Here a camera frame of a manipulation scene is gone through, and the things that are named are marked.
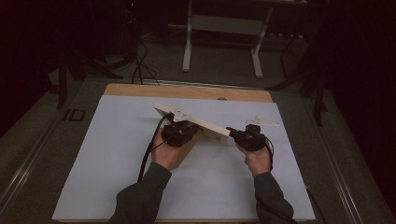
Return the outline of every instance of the person's right hand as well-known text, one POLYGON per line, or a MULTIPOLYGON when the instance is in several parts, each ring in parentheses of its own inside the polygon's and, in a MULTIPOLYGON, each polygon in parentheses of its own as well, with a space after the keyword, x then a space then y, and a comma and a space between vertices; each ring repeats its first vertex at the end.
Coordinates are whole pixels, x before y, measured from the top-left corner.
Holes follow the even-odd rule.
POLYGON ((236 147, 245 154, 245 163, 253 177, 271 171, 271 154, 267 147, 257 151, 247 151, 238 144, 236 147))
POLYGON ((151 152, 151 160, 171 171, 176 169, 189 154, 192 147, 198 142, 203 135, 201 130, 196 133, 192 139, 181 147, 171 147, 166 144, 162 138, 163 128, 158 130, 155 136, 153 149, 151 152))

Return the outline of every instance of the table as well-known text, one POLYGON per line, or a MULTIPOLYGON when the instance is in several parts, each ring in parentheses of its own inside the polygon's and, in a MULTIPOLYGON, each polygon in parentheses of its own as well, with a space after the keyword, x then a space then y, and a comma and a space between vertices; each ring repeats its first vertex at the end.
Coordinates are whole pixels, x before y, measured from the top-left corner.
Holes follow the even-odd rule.
MULTIPOLYGON (((137 175, 136 165, 140 165, 139 160, 142 158, 140 154, 144 153, 144 151, 133 151, 131 147, 144 148, 152 135, 151 126, 156 126, 158 122, 150 115, 154 109, 149 111, 146 109, 152 107, 153 100, 189 105, 186 108, 200 116, 207 116, 205 111, 209 110, 209 119, 215 118, 219 124, 224 119, 219 115, 223 114, 223 111, 227 111, 227 115, 224 116, 228 116, 227 124, 235 114, 245 115, 249 114, 248 111, 256 113, 261 109, 264 109, 263 112, 269 118, 276 121, 281 119, 280 115, 272 112, 277 111, 277 107, 276 104, 271 103, 271 96, 266 91, 111 84, 106 88, 95 112, 75 165, 65 183, 53 219, 62 222, 85 222, 104 221, 111 216, 115 208, 115 195, 119 190, 134 183, 131 181, 134 181, 134 175, 137 175), (226 98, 228 101, 217 101, 219 98, 226 98), (241 105, 240 108, 235 108, 235 104, 241 105), (218 110, 215 108, 218 106, 227 110, 218 110)), ((284 128, 266 128, 266 131, 273 133, 273 143, 281 148, 275 154, 276 169, 273 175, 278 179, 285 197, 295 207, 297 219, 315 218, 284 128)), ((254 189, 251 174, 243 163, 243 155, 237 150, 232 150, 233 144, 227 147, 219 147, 210 141, 199 144, 183 161, 184 166, 174 172, 172 181, 163 195, 158 221, 219 221, 218 213, 223 213, 221 217, 227 221, 254 221, 254 189), (204 206, 191 208, 202 204, 200 201, 205 204, 207 200, 216 199, 218 194, 221 196, 224 193, 227 196, 225 199, 231 198, 234 202, 238 202, 234 203, 236 206, 232 203, 223 206, 225 202, 222 200, 223 203, 206 205, 206 207, 214 206, 216 209, 205 210, 204 206), (171 206, 172 204, 177 205, 178 209, 171 206), (230 213, 230 208, 236 209, 237 212, 230 213)))
POLYGON ((257 35, 258 41, 256 46, 251 49, 251 57, 253 61, 253 67, 255 76, 262 78, 262 67, 259 59, 259 51, 262 47, 262 41, 264 40, 265 33, 268 27, 268 23, 273 14, 273 4, 307 4, 305 0, 294 1, 294 0, 261 0, 259 2, 270 4, 265 12, 265 18, 263 21, 255 20, 243 20, 234 18, 224 18, 216 16, 197 15, 192 13, 192 0, 189 0, 188 8, 188 19, 187 19, 187 43, 184 51, 182 71, 190 71, 191 63, 191 32, 195 30, 206 30, 215 32, 225 32, 232 34, 242 35, 257 35))

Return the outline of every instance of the controller cable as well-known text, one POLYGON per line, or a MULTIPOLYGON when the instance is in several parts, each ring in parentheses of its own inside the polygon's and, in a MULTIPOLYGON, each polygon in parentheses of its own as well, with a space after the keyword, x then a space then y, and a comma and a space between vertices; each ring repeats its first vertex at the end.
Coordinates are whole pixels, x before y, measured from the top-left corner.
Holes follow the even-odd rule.
POLYGON ((171 115, 172 115, 171 113, 168 113, 168 114, 163 115, 163 117, 161 118, 160 122, 158 123, 157 128, 155 129, 154 135, 152 135, 151 142, 148 144, 148 148, 146 149, 145 155, 144 155, 143 160, 142 160, 142 164, 140 165, 139 177, 137 178, 137 182, 139 182, 139 181, 142 180, 142 178, 143 178, 143 173, 145 172, 146 163, 147 163, 147 161, 148 161, 149 154, 150 154, 155 148, 157 148, 157 147, 159 147, 159 146, 161 146, 162 144, 164 144, 164 143, 167 142, 168 139, 167 139, 167 140, 164 140, 164 141, 163 141, 162 143, 160 143, 158 146, 152 148, 152 146, 154 145, 155 136, 157 136, 157 133, 158 133, 158 130, 160 130, 161 124, 163 123, 163 121, 164 121, 165 119, 168 119, 171 115))

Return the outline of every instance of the gray sleeve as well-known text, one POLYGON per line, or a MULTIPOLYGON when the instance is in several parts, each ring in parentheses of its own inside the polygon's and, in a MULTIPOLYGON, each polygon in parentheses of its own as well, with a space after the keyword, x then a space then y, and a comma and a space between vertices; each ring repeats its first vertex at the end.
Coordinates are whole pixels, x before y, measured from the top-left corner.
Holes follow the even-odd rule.
POLYGON ((107 223, 152 224, 160 208, 163 190, 172 173, 152 162, 143 179, 117 195, 117 206, 107 223))
POLYGON ((271 173, 254 177, 256 211, 260 223, 290 223, 281 216, 292 217, 293 208, 283 197, 283 192, 271 173))

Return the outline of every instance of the white sheet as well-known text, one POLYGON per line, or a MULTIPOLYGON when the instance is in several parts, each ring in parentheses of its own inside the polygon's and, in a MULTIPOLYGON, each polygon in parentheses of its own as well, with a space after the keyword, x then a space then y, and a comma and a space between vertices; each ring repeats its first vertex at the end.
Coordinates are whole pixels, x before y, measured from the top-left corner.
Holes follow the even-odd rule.
MULTIPOLYGON (((140 163, 161 119, 155 103, 223 127, 245 130, 255 116, 279 122, 262 127, 275 147, 272 174, 294 208, 294 219, 315 219, 289 138, 274 103, 103 96, 53 214, 55 220, 109 219, 117 193, 136 182, 140 163)), ((201 140, 164 191, 158 219, 257 219, 253 179, 244 155, 201 140)))

